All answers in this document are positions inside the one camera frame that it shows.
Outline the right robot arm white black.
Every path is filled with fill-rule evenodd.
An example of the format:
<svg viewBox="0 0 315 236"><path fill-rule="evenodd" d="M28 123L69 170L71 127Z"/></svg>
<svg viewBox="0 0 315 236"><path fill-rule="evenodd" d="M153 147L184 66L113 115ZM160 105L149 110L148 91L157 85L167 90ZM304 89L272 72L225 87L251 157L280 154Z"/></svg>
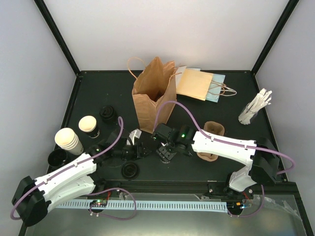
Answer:
<svg viewBox="0 0 315 236"><path fill-rule="evenodd" d="M193 152L214 154L238 163L243 167L228 175L226 184L219 189L219 196L237 199L243 191L253 185L274 186L277 180L279 157L272 149L260 150L254 140L237 140L211 134L202 129L195 130L187 125L181 129L159 124L152 138L161 143L168 155Z"/></svg>

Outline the brown pulp cup carrier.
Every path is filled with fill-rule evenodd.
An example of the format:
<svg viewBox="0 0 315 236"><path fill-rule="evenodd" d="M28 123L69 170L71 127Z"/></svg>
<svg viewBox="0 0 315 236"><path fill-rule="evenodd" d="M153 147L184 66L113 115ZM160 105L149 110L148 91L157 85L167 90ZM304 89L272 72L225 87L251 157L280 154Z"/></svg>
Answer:
<svg viewBox="0 0 315 236"><path fill-rule="evenodd" d="M215 134L219 136L223 136L225 133L224 126L214 121L207 121L204 124L203 130L211 134ZM198 152L197 156L208 162L214 162L218 159L218 155L211 154L211 153Z"/></svg>

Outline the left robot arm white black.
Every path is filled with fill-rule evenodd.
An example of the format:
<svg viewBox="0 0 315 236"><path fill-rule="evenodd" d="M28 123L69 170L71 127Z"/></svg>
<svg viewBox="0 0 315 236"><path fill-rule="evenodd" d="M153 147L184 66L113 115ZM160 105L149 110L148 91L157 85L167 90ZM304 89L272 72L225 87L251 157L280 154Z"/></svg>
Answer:
<svg viewBox="0 0 315 236"><path fill-rule="evenodd" d="M30 227L64 202L89 194L101 196L106 185L97 170L113 157L132 160L148 154L139 141L141 133L139 129L117 129L107 140L90 146L73 161L53 167L52 172L35 179L23 178L13 195L10 217Z"/></svg>

